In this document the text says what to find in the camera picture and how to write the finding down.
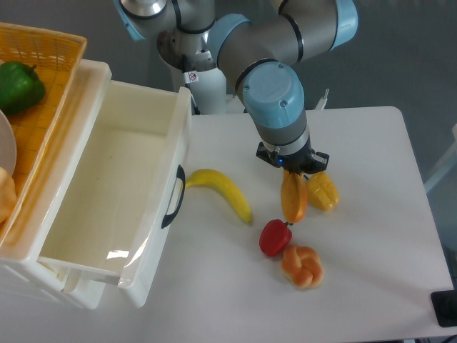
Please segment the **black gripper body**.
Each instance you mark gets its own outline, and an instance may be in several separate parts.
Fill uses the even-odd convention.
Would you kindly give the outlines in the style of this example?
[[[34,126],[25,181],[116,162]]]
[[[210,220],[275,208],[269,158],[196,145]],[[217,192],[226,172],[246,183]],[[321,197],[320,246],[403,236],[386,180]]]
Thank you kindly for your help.
[[[316,151],[307,135],[275,136],[270,141],[261,141],[256,156],[274,166],[295,174],[315,174],[326,171],[330,156]]]

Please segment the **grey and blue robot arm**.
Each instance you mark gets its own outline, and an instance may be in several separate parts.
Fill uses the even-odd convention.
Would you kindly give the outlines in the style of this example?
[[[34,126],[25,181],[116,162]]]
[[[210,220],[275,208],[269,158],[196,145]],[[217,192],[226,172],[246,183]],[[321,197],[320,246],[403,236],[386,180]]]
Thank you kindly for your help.
[[[326,170],[329,157],[311,146],[305,92],[293,65],[350,41],[358,29],[352,1],[275,1],[277,17],[255,25],[241,14],[217,17],[213,1],[116,1],[131,38],[156,36],[174,86],[209,114],[227,85],[261,138],[256,154],[296,174]]]

